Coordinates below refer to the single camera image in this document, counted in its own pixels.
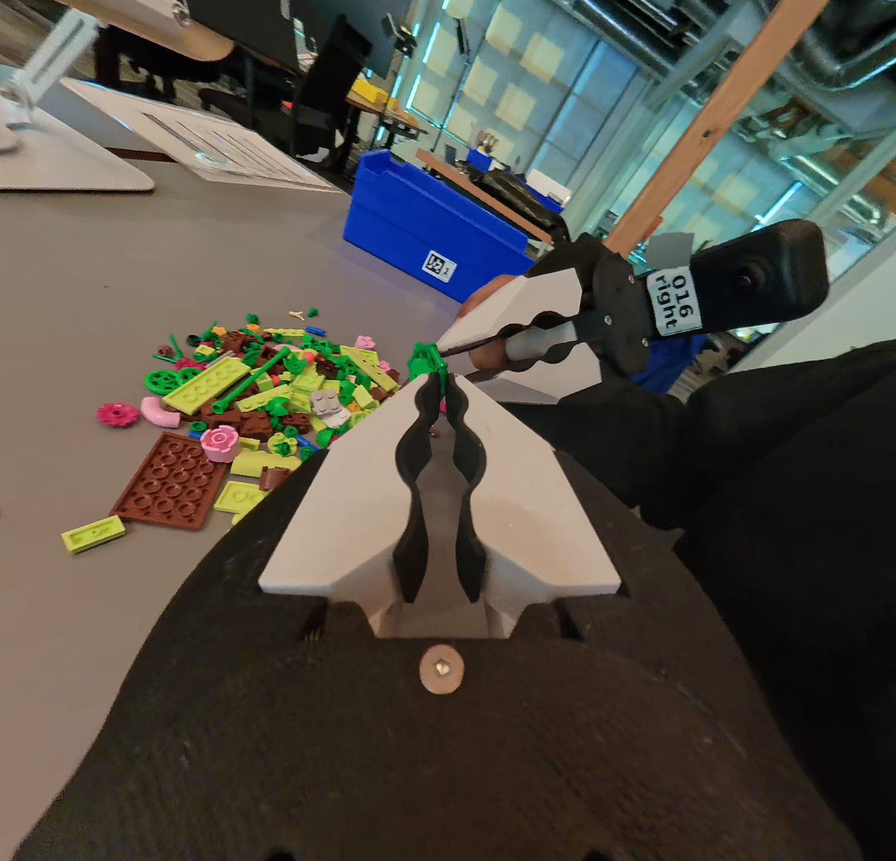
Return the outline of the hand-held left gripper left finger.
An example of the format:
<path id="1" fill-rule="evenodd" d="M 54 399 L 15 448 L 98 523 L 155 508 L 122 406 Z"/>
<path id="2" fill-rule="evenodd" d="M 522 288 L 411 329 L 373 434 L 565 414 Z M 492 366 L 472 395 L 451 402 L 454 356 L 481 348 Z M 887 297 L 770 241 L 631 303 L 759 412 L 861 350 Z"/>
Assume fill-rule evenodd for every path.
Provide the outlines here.
<path id="1" fill-rule="evenodd" d="M 325 451 L 260 588 L 354 603 L 380 636 L 427 571 L 418 481 L 437 417 L 438 375 L 421 374 Z"/>

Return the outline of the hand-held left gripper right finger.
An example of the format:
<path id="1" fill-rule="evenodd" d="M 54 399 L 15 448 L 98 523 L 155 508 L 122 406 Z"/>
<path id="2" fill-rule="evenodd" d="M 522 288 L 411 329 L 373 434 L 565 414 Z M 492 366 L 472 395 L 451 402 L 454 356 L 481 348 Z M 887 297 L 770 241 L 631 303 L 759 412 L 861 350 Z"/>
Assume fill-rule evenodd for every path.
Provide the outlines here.
<path id="1" fill-rule="evenodd" d="M 508 638 L 532 605 L 616 594 L 622 579 L 552 446 L 464 376 L 447 378 L 445 403 L 467 483 L 457 574 L 488 636 Z"/>

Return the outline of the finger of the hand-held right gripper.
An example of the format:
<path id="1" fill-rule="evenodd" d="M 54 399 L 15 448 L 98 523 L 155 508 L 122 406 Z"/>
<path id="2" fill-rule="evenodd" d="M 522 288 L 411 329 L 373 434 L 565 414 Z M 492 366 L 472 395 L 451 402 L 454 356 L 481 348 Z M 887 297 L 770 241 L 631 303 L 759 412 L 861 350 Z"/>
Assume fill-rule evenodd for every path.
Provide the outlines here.
<path id="1" fill-rule="evenodd" d="M 578 343 L 560 362 L 536 361 L 523 370 L 499 370 L 477 380 L 463 376 L 462 393 L 497 403 L 560 403 L 601 381 L 599 359 L 588 345 Z"/>
<path id="2" fill-rule="evenodd" d="M 552 352 L 599 340 L 594 275 L 599 240 L 583 235 L 554 247 L 532 269 L 504 285 L 436 342 L 439 352 L 469 352 L 503 340 L 505 352 Z"/>

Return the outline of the green spoked wheel piece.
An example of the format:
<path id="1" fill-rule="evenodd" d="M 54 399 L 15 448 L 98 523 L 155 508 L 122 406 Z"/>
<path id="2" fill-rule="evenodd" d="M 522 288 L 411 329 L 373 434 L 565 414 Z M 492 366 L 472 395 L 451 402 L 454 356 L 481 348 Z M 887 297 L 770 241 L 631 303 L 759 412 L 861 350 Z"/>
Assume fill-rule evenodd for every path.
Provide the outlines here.
<path id="1" fill-rule="evenodd" d="M 412 382 L 420 375 L 431 374 L 438 375 L 440 394 L 444 396 L 449 369 L 437 344 L 435 342 L 416 342 L 408 360 L 409 381 Z"/>

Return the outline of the black bag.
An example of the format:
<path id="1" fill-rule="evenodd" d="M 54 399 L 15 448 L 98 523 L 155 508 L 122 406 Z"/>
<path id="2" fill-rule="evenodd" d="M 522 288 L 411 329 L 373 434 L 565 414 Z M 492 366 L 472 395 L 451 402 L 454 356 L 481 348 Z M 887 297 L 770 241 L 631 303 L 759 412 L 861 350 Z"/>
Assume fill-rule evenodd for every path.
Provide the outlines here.
<path id="1" fill-rule="evenodd" d="M 470 173 L 470 179 L 487 195 L 547 232 L 554 244 L 571 241 L 561 208 L 530 188 L 517 174 L 507 170 L 491 170 Z"/>

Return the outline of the wooden table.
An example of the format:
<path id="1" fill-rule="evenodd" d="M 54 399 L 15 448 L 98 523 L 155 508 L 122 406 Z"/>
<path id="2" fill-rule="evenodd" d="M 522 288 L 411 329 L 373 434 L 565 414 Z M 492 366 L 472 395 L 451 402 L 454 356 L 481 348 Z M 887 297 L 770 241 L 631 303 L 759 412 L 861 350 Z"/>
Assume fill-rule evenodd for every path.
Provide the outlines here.
<path id="1" fill-rule="evenodd" d="M 554 240 L 546 230 L 539 228 L 527 218 L 513 211 L 509 206 L 495 199 L 493 196 L 488 195 L 487 192 L 474 184 L 471 179 L 455 165 L 442 161 L 433 153 L 421 148 L 416 150 L 415 156 L 430 172 L 438 174 L 445 181 L 454 184 L 454 187 L 458 191 L 466 193 L 471 198 L 474 198 L 480 205 L 491 209 L 494 214 L 513 224 L 516 228 L 521 229 L 533 241 L 537 240 L 541 244 L 546 244 L 548 246 L 554 244 Z"/>

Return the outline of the blue storage bin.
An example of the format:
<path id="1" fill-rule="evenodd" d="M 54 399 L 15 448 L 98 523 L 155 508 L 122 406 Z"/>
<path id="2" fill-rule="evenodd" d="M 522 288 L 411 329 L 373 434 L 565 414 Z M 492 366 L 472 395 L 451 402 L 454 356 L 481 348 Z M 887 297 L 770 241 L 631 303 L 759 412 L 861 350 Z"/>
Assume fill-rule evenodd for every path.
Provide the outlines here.
<path id="1" fill-rule="evenodd" d="M 533 264 L 522 230 L 384 149 L 358 161 L 343 239 L 459 302 Z"/>

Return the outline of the large brown studded plate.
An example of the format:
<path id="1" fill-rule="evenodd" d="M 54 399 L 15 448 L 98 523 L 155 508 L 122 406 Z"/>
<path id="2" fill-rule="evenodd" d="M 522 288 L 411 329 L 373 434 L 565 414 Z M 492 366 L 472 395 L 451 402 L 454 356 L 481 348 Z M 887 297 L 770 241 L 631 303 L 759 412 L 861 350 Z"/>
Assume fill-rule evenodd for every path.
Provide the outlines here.
<path id="1" fill-rule="evenodd" d="M 184 531 L 199 531 L 226 465 L 214 463 L 198 439 L 164 430 L 109 514 Z"/>

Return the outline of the wooden beam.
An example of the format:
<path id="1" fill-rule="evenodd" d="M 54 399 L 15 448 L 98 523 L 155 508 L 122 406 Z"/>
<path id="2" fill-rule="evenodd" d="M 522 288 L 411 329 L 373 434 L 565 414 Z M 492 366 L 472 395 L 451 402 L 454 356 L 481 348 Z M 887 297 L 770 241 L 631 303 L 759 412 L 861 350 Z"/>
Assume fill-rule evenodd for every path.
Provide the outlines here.
<path id="1" fill-rule="evenodd" d="M 728 132 L 830 0 L 779 0 L 707 103 L 611 230 L 604 245 L 626 258 Z"/>

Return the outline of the pile of colourful toy bricks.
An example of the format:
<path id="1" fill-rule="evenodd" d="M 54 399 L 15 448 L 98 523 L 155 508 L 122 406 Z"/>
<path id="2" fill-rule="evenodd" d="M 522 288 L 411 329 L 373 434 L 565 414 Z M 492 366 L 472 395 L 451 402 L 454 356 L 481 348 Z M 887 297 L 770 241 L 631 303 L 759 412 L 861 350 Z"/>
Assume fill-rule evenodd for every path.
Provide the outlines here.
<path id="1" fill-rule="evenodd" d="M 226 465 L 210 511 L 240 521 L 409 383 L 371 337 L 346 344 L 308 325 L 317 313 L 290 312 L 298 328 L 265 326 L 255 315 L 232 330 L 214 322 L 186 337 L 186 355 L 173 335 L 155 354 L 171 368 L 144 377 L 140 417 L 198 439 Z"/>

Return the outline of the silver ventilation pipes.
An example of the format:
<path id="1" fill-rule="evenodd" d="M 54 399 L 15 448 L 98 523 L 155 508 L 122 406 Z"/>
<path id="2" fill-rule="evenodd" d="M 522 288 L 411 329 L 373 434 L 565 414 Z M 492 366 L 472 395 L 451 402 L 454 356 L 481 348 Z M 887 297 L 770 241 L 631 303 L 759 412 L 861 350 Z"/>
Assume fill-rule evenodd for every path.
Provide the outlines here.
<path id="1" fill-rule="evenodd" d="M 735 45 L 747 44 L 735 37 L 738 19 L 761 19 L 781 0 L 551 1 L 659 80 L 646 102 L 659 111 L 676 94 L 708 97 L 710 77 L 723 77 Z M 882 201 L 860 186 L 843 195 L 839 185 L 852 181 L 847 166 L 824 154 L 873 134 L 836 109 L 832 98 L 861 94 L 863 86 L 881 88 L 882 77 L 894 74 L 894 43 L 894 0 L 830 0 L 758 94 L 767 101 L 780 90 L 789 99 L 769 111 L 750 109 L 734 132 L 759 143 L 820 200 L 833 193 L 841 209 L 855 210 L 853 220 L 882 221 Z"/>

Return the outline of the small lime studded plate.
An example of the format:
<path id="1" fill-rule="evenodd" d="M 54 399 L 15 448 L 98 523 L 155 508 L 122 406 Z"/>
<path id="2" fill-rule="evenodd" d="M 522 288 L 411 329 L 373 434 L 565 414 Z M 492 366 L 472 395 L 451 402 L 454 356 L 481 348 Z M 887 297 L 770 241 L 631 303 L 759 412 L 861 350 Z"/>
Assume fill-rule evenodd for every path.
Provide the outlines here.
<path id="1" fill-rule="evenodd" d="M 126 534 L 126 527 L 118 515 L 90 522 L 60 535 L 67 553 L 76 555 L 112 542 Z"/>

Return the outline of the black office chair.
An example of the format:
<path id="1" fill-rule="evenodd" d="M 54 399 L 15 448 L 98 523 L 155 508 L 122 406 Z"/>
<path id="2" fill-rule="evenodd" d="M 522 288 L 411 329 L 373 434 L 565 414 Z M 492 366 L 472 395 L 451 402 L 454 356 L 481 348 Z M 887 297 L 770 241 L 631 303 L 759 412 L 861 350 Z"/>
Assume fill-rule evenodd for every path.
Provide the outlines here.
<path id="1" fill-rule="evenodd" d="M 296 156 L 335 148 L 348 114 L 346 96 L 372 50 L 370 41 L 337 16 L 314 63 L 297 83 L 291 109 L 289 150 Z"/>

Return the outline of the document in clear sleeve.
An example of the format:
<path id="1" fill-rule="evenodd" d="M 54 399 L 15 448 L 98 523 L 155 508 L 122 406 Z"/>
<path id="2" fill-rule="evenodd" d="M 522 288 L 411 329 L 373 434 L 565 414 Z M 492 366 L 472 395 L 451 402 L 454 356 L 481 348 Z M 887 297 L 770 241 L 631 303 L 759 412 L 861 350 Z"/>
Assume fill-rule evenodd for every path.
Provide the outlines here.
<path id="1" fill-rule="evenodd" d="M 206 181 L 324 193 L 337 190 L 233 120 L 72 78 L 63 78 L 60 84 Z"/>

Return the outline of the white monitor stand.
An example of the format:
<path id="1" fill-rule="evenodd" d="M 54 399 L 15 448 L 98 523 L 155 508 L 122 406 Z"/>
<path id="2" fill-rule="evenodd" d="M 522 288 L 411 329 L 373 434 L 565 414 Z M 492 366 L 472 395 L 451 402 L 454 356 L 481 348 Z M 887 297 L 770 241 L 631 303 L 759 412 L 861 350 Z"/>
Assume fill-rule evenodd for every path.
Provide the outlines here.
<path id="1" fill-rule="evenodd" d="M 113 25 L 196 61 L 218 61 L 230 39 L 196 22 L 186 0 L 54 0 L 61 21 L 23 68 L 2 77 L 3 192 L 151 192 L 153 180 L 39 108 L 47 92 Z"/>

